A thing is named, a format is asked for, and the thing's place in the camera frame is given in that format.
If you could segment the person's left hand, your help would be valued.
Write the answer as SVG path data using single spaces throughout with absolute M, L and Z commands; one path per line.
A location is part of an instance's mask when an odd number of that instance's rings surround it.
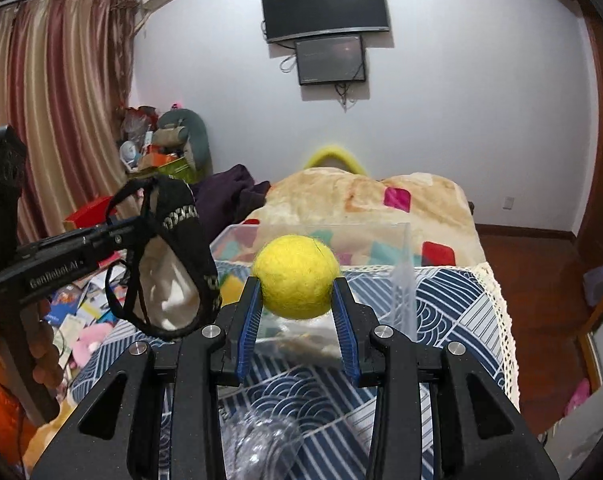
M 61 385 L 63 371 L 59 366 L 60 352 L 53 343 L 53 330 L 46 316 L 50 312 L 50 302 L 47 299 L 38 302 L 39 321 L 32 336 L 28 337 L 29 351 L 35 359 L 32 377 L 38 384 L 49 389 Z

